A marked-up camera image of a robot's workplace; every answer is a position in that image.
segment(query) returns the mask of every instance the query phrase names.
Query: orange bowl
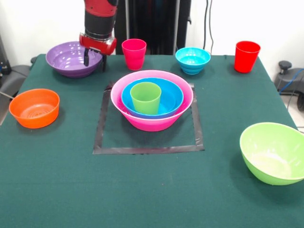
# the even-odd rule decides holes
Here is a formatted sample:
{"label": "orange bowl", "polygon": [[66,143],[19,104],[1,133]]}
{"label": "orange bowl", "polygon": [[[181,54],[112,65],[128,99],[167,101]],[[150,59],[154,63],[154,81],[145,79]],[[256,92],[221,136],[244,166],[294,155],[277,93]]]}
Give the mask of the orange bowl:
{"label": "orange bowl", "polygon": [[10,103],[9,112],[26,128],[50,125],[58,117],[60,98],[49,89],[32,89],[16,96]]}

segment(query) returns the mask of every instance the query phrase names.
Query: white wall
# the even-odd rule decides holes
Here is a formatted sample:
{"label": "white wall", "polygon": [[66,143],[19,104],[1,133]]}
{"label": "white wall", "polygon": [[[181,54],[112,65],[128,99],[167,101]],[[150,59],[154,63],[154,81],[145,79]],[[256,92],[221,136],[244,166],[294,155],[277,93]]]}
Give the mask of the white wall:
{"label": "white wall", "polygon": [[84,30],[83,0],[0,0],[0,34],[11,65],[53,46],[78,40]]}
{"label": "white wall", "polygon": [[[205,4],[192,0],[187,46],[203,46]],[[302,0],[213,0],[213,54],[233,55],[235,44],[246,39],[260,44],[271,77],[282,59],[304,67],[303,9]],[[58,43],[78,40],[83,29],[83,0],[0,0],[0,34],[12,65],[29,64]]]}
{"label": "white wall", "polygon": [[[187,46],[203,47],[205,7],[205,0],[192,0]],[[238,41],[252,40],[261,46],[259,56],[271,78],[280,60],[304,67],[303,9],[303,0],[213,0],[212,54],[234,55]],[[210,45],[208,32],[207,50]]]}

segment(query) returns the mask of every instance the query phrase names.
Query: purple bowl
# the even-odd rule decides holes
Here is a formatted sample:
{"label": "purple bowl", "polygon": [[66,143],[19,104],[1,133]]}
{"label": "purple bowl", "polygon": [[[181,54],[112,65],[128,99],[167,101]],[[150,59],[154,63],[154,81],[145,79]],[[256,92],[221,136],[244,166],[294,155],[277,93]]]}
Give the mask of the purple bowl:
{"label": "purple bowl", "polygon": [[89,51],[89,66],[84,65],[85,47],[79,41],[72,41],[50,49],[46,55],[47,63],[58,73],[79,78],[90,75],[100,63],[102,55],[94,51]]}

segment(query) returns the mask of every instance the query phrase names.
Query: bowl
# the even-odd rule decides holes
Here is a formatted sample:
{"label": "bowl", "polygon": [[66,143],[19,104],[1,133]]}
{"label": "bowl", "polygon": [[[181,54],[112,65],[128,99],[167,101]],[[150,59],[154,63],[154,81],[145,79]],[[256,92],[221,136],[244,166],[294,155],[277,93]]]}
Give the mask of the bowl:
{"label": "bowl", "polygon": [[89,66],[84,65],[85,47],[78,41],[59,44],[50,49],[46,55],[47,63],[58,73],[70,77],[81,78],[90,75],[98,67],[102,55],[89,51]]}
{"label": "bowl", "polygon": [[[140,82],[153,82],[161,88],[161,100],[158,113],[156,115],[147,115],[135,111],[133,106],[130,90]],[[136,80],[130,83],[122,92],[122,102],[131,115],[144,119],[162,119],[174,115],[184,100],[182,90],[173,82],[156,77],[149,77]]]}
{"label": "bowl", "polygon": [[188,75],[196,75],[204,69],[210,61],[211,55],[204,49],[184,47],[175,53],[175,58],[183,72]]}
{"label": "bowl", "polygon": [[42,128],[58,117],[60,98],[49,89],[32,89],[17,95],[9,104],[9,112],[26,128]]}
{"label": "bowl", "polygon": [[304,135],[279,123],[258,123],[240,137],[245,164],[262,182],[288,185],[304,179]]}
{"label": "bowl", "polygon": [[[131,115],[122,102],[122,92],[124,88],[135,80],[156,76],[172,81],[181,88],[184,94],[184,100],[181,106],[175,115],[162,119],[144,119]],[[147,132],[157,132],[170,127],[190,107],[193,101],[193,91],[184,79],[175,74],[160,70],[143,70],[128,74],[119,79],[111,90],[111,100],[114,106],[134,127]]]}

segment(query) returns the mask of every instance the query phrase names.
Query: blue bowl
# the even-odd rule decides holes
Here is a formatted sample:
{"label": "blue bowl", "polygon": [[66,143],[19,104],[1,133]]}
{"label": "blue bowl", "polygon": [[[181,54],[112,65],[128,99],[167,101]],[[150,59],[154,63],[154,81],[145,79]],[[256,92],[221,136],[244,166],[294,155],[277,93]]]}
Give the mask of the blue bowl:
{"label": "blue bowl", "polygon": [[[161,100],[156,115],[142,114],[134,109],[130,90],[140,82],[153,82],[161,88]],[[173,82],[156,77],[136,80],[130,83],[122,92],[122,102],[131,115],[144,119],[162,119],[174,115],[184,100],[182,90]]]}
{"label": "blue bowl", "polygon": [[196,75],[204,69],[204,66],[210,61],[211,55],[204,49],[184,47],[175,53],[175,58],[183,72],[188,75]]}

